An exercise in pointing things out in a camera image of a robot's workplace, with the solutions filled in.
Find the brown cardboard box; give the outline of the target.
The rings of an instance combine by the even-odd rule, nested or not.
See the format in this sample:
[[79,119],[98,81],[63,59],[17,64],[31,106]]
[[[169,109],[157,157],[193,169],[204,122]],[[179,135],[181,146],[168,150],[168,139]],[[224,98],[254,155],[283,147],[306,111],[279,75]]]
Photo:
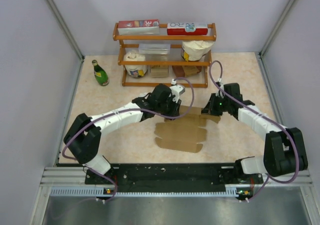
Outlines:
[[200,107],[192,107],[181,118],[157,123],[155,143],[162,149],[199,153],[207,140],[207,121],[217,124],[220,120],[220,116],[202,114]]

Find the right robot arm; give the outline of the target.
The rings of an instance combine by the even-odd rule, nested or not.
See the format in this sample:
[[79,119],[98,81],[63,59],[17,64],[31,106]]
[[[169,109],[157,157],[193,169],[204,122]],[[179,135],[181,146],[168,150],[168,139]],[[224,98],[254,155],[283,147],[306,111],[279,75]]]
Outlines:
[[292,183],[300,171],[308,168],[303,134],[300,129],[288,128],[269,118],[251,100],[243,100],[238,83],[216,83],[218,92],[210,95],[201,110],[209,116],[228,113],[237,121],[250,127],[263,141],[261,156],[240,158],[234,163],[233,177],[245,183],[255,174],[283,184]]

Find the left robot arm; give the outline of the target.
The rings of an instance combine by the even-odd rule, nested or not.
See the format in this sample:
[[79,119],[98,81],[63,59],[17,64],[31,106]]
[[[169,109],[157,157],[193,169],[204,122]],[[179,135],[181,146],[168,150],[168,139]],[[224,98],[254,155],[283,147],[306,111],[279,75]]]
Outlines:
[[152,92],[142,93],[128,104],[100,115],[88,116],[82,113],[76,117],[63,142],[76,161],[96,171],[102,183],[109,183],[114,176],[111,164],[98,154],[101,138],[121,127],[139,123],[155,114],[178,117],[181,105],[180,95],[185,92],[181,84],[157,85]]

